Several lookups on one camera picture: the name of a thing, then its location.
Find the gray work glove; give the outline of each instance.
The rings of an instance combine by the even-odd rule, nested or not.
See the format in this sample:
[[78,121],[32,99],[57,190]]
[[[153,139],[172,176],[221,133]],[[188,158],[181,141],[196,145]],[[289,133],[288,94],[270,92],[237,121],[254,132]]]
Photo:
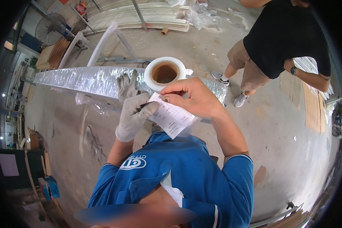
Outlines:
[[150,97],[148,93],[144,93],[124,101],[120,122],[115,130],[115,136],[119,141],[127,143],[134,139],[146,119],[158,110],[160,106],[158,102],[147,103]]
[[131,81],[129,81],[129,76],[126,73],[117,78],[118,98],[120,103],[123,104],[127,98],[134,97],[142,93],[147,93],[147,91],[136,89],[137,76],[137,71],[133,70]]

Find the white sock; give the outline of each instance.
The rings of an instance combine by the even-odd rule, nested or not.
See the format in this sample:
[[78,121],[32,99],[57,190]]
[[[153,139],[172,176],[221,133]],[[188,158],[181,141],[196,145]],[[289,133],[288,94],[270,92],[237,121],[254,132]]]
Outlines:
[[222,81],[228,81],[229,78],[227,78],[224,74],[220,77]]

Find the blue polo shirt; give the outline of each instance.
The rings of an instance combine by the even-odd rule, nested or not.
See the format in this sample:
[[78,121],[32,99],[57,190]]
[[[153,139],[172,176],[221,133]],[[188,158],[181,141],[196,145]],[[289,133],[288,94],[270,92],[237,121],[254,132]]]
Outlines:
[[105,164],[88,207],[138,203],[165,177],[182,194],[182,207],[196,212],[190,228],[248,227],[253,211],[253,163],[247,155],[230,157],[222,170],[198,138],[165,132],[150,136],[146,145],[118,167]]

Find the cardboard core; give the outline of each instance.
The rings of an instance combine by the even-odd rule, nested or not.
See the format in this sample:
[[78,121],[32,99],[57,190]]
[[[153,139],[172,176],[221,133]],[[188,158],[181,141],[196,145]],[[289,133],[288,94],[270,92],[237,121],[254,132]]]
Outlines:
[[161,84],[166,84],[178,78],[180,70],[172,62],[160,62],[151,70],[152,79]]

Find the roll of plastic wrap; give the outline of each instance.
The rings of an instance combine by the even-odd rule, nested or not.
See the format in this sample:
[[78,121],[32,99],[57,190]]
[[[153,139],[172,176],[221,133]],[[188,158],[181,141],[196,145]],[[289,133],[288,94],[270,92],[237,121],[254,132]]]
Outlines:
[[184,64],[174,57],[153,60],[144,71],[144,81],[152,90],[159,92],[175,80],[185,79]]

